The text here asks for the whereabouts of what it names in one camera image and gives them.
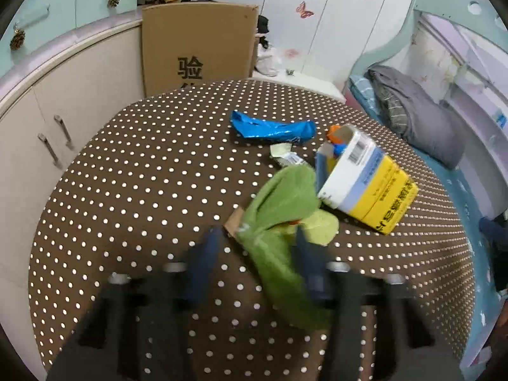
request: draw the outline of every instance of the pinecone decoration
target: pinecone decoration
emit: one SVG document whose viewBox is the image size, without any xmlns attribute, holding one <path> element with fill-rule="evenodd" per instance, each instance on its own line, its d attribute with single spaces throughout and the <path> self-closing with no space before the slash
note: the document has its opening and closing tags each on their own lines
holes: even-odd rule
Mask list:
<svg viewBox="0 0 508 381">
<path fill-rule="evenodd" d="M 25 31 L 23 29 L 14 30 L 14 36 L 11 39 L 11 50 L 18 50 L 25 42 Z"/>
<path fill-rule="evenodd" d="M 108 0 L 108 7 L 115 8 L 118 4 L 120 4 L 120 0 Z"/>
</svg>

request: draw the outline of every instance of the cardboard piece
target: cardboard piece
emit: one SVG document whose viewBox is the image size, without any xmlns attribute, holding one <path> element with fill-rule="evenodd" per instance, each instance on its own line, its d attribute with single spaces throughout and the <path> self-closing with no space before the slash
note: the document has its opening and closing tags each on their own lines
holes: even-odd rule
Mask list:
<svg viewBox="0 0 508 381">
<path fill-rule="evenodd" d="M 236 237 L 236 233 L 240 224 L 242 223 L 243 214 L 245 211 L 239 206 L 234 210 L 234 212 L 230 215 L 227 221 L 224 224 L 225 230 L 238 242 Z"/>
<path fill-rule="evenodd" d="M 251 68 L 249 70 L 249 77 L 252 77 L 254 74 L 254 69 L 256 68 L 257 63 L 257 45 L 259 44 L 259 37 L 256 37 L 254 40 L 254 47 L 252 48 L 252 58 L 251 58 Z"/>
<path fill-rule="evenodd" d="M 214 2 L 143 9 L 143 79 L 147 96 L 187 85 L 247 78 L 257 7 Z"/>
</svg>

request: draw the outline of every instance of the metal handle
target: metal handle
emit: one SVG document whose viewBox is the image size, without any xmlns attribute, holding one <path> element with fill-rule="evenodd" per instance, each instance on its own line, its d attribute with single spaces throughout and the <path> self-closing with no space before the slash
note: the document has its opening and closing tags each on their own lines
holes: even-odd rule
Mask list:
<svg viewBox="0 0 508 381">
<path fill-rule="evenodd" d="M 64 120 L 59 115 L 54 115 L 53 119 L 62 128 L 65 138 L 67 139 L 66 145 L 71 147 L 72 146 L 72 139 L 70 138 L 70 134 L 69 134 L 69 131 L 67 130 L 67 127 L 65 126 L 65 123 L 63 122 Z"/>
<path fill-rule="evenodd" d="M 39 133 L 37 135 L 37 137 L 39 138 L 39 140 L 44 143 L 44 146 L 46 146 L 46 148 L 48 149 L 48 152 L 49 154 L 51 155 L 51 157 L 53 158 L 53 164 L 55 166 L 59 166 L 60 165 L 60 161 L 58 160 L 58 156 L 57 154 L 55 153 L 55 151 L 53 150 L 53 148 L 51 147 L 51 145 L 49 144 L 49 141 L 48 139 L 46 138 L 46 136 L 44 136 L 42 133 Z"/>
<path fill-rule="evenodd" d="M 40 8 L 38 10 L 32 11 L 28 13 L 27 15 L 23 16 L 21 19 L 19 19 L 17 22 L 14 23 L 14 31 L 16 30 L 22 30 L 26 29 L 27 27 L 31 26 L 32 24 L 35 24 L 39 22 L 40 20 L 44 20 L 47 16 L 49 16 L 49 8 L 51 7 L 50 4 L 46 5 L 44 8 Z"/>
</svg>

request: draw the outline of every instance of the gray pillow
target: gray pillow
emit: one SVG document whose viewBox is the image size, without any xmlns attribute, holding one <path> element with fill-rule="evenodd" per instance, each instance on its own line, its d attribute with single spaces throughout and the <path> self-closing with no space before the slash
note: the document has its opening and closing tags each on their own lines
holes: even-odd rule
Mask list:
<svg viewBox="0 0 508 381">
<path fill-rule="evenodd" d="M 378 81 L 373 82 L 373 87 L 379 100 L 382 120 L 393 133 L 402 136 L 407 130 L 409 119 L 402 102 Z"/>
<path fill-rule="evenodd" d="M 389 127 L 393 125 L 394 131 L 410 145 L 441 161 L 449 169 L 455 168 L 464 154 L 466 140 L 458 117 L 436 104 L 422 86 L 393 67 L 374 66 L 369 74 L 381 103 L 397 108 L 402 106 L 405 110 L 407 127 L 394 121 L 395 116 L 392 116 Z"/>
</svg>

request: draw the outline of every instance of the polka dot tablecloth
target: polka dot tablecloth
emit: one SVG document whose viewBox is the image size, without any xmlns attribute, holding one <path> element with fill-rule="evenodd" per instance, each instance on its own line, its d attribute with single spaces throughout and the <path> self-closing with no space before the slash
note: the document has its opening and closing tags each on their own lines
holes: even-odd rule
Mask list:
<svg viewBox="0 0 508 381">
<path fill-rule="evenodd" d="M 461 357 L 471 326 L 471 252 L 445 189 L 410 146 L 363 113 L 306 90 L 254 80 L 192 86 L 138 101 L 100 130 L 51 194 L 30 255 L 34 334 L 46 369 L 113 272 L 136 277 L 178 259 L 205 228 L 246 207 L 278 170 L 267 145 L 239 138 L 231 111 L 261 119 L 311 119 L 315 138 L 294 150 L 313 163 L 334 123 L 368 133 L 420 192 L 393 233 L 382 236 L 335 212 L 330 255 L 367 275 L 399 273 Z M 362 366 L 372 375 L 375 310 L 362 311 Z M 315 380 L 325 330 L 286 323 L 265 297 L 248 254 L 224 239 L 208 299 L 189 314 L 199 380 Z"/>
</svg>

